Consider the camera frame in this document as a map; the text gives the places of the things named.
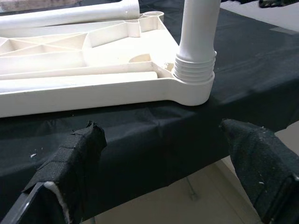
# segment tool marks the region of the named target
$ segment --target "black padded object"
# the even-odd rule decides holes
[[[100,154],[106,145],[104,131],[89,122],[87,128],[68,136],[64,144],[37,170],[23,192],[29,193],[38,182],[54,182],[67,204],[73,224],[80,223],[83,216],[97,215],[96,207],[93,210],[89,207],[100,203],[100,198],[93,192],[100,184]]]
[[[264,127],[223,120],[238,178],[266,224],[299,223],[299,157]]]

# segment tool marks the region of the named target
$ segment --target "wrinkled fabric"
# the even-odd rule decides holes
[[[182,0],[141,1],[143,12],[165,12],[164,22],[177,42],[183,6]],[[272,28],[220,11],[216,77],[204,105],[161,101],[0,119],[0,217],[67,133],[89,120],[101,125],[107,139],[99,165],[101,212],[227,156],[228,144],[218,128],[223,118],[273,131],[297,121],[299,35]]]
[[[271,130],[226,119],[235,172],[265,224],[299,223],[299,156]]]

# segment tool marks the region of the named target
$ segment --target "black fabric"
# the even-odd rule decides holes
[[[164,22],[177,42],[183,7],[182,0],[141,2],[142,12],[165,12]],[[107,139],[98,170],[100,211],[168,186],[227,156],[228,144],[218,128],[223,118],[273,131],[297,121],[299,35],[272,28],[220,11],[216,77],[204,105],[162,101],[0,119],[0,218],[67,133],[89,120],[101,124]]]
[[[299,156],[264,127],[236,120],[221,125],[249,199],[266,224],[299,223]]]
[[[53,156],[37,169],[23,192],[30,192],[38,182],[54,182],[67,204],[72,223],[79,223],[89,213],[87,204],[100,201],[90,189],[100,185],[100,154],[106,146],[104,131],[89,122],[87,128],[68,135]]]

